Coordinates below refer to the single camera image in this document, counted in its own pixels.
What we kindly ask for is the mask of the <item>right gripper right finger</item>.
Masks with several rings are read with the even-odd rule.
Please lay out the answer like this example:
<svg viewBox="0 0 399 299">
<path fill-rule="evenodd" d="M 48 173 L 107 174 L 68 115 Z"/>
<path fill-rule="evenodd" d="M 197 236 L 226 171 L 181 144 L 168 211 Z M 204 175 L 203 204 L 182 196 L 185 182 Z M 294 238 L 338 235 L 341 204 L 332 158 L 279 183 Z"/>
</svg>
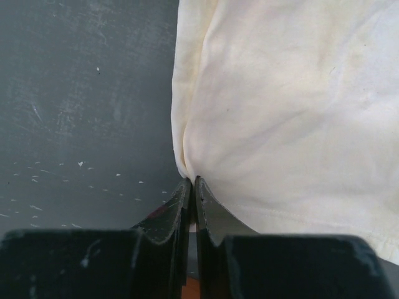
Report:
<svg viewBox="0 0 399 299">
<path fill-rule="evenodd" d="M 398 267 L 363 239 L 258 234 L 195 181 L 202 298 L 397 298 Z"/>
</svg>

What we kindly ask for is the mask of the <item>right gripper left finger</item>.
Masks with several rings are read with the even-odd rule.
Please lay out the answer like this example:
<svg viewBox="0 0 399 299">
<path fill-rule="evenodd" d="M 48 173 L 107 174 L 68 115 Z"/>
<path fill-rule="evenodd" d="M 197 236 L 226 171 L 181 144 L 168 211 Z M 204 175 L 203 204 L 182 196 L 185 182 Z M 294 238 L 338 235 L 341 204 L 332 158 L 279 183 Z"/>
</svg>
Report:
<svg viewBox="0 0 399 299">
<path fill-rule="evenodd" d="M 129 229 L 13 230 L 1 239 L 2 298 L 179 298 L 191 183 Z"/>
</svg>

